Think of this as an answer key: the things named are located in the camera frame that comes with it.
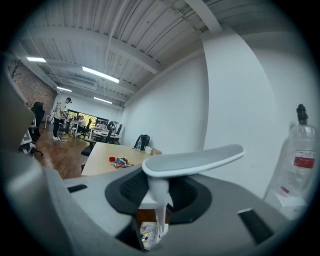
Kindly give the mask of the paper litter scraps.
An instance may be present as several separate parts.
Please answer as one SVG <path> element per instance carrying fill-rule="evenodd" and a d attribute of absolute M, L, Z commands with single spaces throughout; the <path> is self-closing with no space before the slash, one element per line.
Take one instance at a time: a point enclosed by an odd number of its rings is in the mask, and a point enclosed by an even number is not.
<path fill-rule="evenodd" d="M 152 245 L 157 235 L 157 223 L 152 221 L 144 221 L 141 223 L 139 232 L 143 245 Z"/>

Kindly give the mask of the black mesh office chair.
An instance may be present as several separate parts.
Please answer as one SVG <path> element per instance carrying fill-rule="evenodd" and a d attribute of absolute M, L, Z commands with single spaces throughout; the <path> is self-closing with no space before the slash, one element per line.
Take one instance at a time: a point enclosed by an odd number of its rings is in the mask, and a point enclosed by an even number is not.
<path fill-rule="evenodd" d="M 111 121 L 107 125 L 107 137 L 106 137 L 106 142 L 109 144 L 114 144 L 114 145 L 120 145 L 120 133 L 122 130 L 123 125 L 120 124 L 118 126 L 118 123 L 116 121 Z"/>

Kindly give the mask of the round white table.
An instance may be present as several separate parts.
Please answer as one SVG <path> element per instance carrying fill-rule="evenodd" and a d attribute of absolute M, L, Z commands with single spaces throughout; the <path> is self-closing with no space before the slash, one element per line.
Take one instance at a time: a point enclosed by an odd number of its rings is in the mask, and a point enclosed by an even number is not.
<path fill-rule="evenodd" d="M 98 129 L 93 129 L 92 130 L 92 135 L 98 136 L 98 137 L 102 137 L 102 141 L 105 143 L 114 143 L 116 141 L 120 141 L 120 139 L 122 138 L 120 135 L 118 134 L 113 134 L 112 132 L 108 131 L 108 130 L 98 130 Z"/>

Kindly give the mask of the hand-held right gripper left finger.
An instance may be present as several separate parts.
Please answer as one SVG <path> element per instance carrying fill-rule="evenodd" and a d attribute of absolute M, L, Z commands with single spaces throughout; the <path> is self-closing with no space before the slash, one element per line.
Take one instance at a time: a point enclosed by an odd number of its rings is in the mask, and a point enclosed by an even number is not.
<path fill-rule="evenodd" d="M 144 256 L 134 218 L 108 203 L 106 176 L 63 180 L 52 168 L 6 153 L 6 198 L 50 256 Z"/>

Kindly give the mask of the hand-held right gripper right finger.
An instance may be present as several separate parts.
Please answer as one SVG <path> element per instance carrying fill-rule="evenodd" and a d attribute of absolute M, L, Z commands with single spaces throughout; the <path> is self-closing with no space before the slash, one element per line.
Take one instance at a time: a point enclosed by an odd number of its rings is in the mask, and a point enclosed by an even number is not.
<path fill-rule="evenodd" d="M 174 178 L 168 232 L 160 256 L 266 256 L 292 223 L 235 183 L 201 174 Z"/>

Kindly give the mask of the black bag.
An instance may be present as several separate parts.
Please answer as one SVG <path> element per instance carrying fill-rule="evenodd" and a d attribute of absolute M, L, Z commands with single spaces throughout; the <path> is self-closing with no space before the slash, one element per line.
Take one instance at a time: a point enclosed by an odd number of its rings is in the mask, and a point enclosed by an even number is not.
<path fill-rule="evenodd" d="M 134 145 L 134 148 L 137 149 L 137 144 L 138 144 L 138 140 L 139 138 L 141 138 L 141 150 L 140 151 L 144 151 L 144 147 L 148 146 L 149 145 L 149 142 L 150 142 L 150 136 L 147 135 L 147 134 L 141 134 L 138 139 L 136 140 L 135 142 L 135 145 Z"/>

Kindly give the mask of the white office desk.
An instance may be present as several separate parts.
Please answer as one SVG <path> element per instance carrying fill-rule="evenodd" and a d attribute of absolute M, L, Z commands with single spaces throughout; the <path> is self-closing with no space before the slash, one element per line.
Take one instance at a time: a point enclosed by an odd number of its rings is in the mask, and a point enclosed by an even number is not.
<path fill-rule="evenodd" d="M 79 117 L 77 117 L 76 119 L 70 119 L 69 122 L 66 124 L 65 132 L 72 133 L 75 135 L 75 129 L 76 129 L 76 125 L 78 124 L 78 120 L 79 120 Z"/>

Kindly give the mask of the window strip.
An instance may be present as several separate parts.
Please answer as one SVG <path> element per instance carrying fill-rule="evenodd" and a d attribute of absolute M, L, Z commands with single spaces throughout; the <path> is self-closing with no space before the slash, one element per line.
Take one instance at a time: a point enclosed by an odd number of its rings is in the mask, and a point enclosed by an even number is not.
<path fill-rule="evenodd" d="M 71 110 L 71 109 L 68 110 L 68 113 L 69 113 L 69 117 L 70 118 L 73 118 L 73 117 L 76 117 L 76 116 L 83 116 L 85 121 L 86 121 L 86 124 L 88 124 L 89 119 L 92 119 L 92 125 L 93 126 L 95 126 L 98 121 L 99 122 L 104 122 L 106 125 L 109 123 L 109 120 L 106 119 L 106 118 L 97 117 L 97 116 L 94 116 L 94 115 L 78 112 L 78 111 Z"/>

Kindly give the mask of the large clear dispenser water jug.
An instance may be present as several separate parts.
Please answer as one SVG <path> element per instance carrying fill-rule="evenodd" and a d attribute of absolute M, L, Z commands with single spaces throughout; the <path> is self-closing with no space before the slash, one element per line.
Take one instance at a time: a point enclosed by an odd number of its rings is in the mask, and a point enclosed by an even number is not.
<path fill-rule="evenodd" d="M 317 154 L 317 130 L 308 124 L 303 104 L 296 109 L 298 124 L 289 131 L 284 163 L 274 189 L 284 197 L 301 196 L 314 174 Z"/>

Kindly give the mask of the light wooden table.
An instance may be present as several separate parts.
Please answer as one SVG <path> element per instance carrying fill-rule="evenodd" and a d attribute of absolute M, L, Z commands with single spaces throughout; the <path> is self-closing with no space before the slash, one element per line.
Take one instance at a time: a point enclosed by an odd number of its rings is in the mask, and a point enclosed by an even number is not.
<path fill-rule="evenodd" d="M 149 155 L 144 151 L 138 151 L 131 146 L 97 142 L 84 165 L 81 175 L 96 176 L 128 169 L 114 167 L 109 160 L 110 157 L 124 157 L 130 164 L 138 166 L 141 165 L 145 159 L 161 154 L 162 153 L 157 149 L 152 150 L 152 154 Z"/>

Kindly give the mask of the white long-handled dustpan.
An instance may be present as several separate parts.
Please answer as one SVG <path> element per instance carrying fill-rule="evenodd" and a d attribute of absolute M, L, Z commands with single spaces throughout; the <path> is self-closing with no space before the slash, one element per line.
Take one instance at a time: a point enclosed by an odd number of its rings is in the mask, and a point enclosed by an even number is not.
<path fill-rule="evenodd" d="M 169 230 L 165 217 L 167 204 L 173 202 L 169 195 L 171 179 L 218 168 L 240 159 L 244 154 L 245 150 L 241 145 L 230 144 L 197 152 L 152 156 L 144 160 L 141 167 L 147 176 L 148 191 L 139 209 L 154 210 L 157 233 L 154 243 L 147 246 L 143 244 L 143 247 L 150 250 Z"/>

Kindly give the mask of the pile of colourful snack packets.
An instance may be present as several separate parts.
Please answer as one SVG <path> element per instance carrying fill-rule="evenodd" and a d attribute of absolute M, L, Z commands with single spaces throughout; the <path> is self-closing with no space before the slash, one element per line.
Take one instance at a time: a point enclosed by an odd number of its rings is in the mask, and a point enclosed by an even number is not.
<path fill-rule="evenodd" d="M 118 169 L 118 168 L 128 168 L 134 166 L 134 164 L 130 163 L 130 161 L 125 158 L 124 155 L 120 155 L 118 157 L 115 157 L 115 161 L 110 162 L 110 164 Z"/>

